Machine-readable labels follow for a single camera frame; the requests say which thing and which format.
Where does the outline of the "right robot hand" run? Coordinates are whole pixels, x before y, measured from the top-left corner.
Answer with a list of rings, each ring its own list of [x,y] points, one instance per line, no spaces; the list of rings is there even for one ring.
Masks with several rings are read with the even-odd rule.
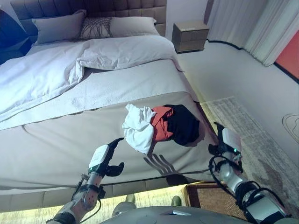
[[[218,122],[214,122],[214,124],[217,126],[218,145],[209,144],[209,153],[212,155],[223,155],[224,153],[239,155],[241,153],[240,135]]]

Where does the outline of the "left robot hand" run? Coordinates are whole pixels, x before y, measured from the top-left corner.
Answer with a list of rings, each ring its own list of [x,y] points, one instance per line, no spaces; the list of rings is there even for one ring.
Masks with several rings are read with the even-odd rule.
[[[119,176],[122,173],[124,162],[121,162],[117,166],[109,165],[114,151],[121,140],[124,140],[124,138],[115,139],[109,144],[102,145],[95,150],[88,166],[88,174],[97,173],[103,178],[104,176]]]

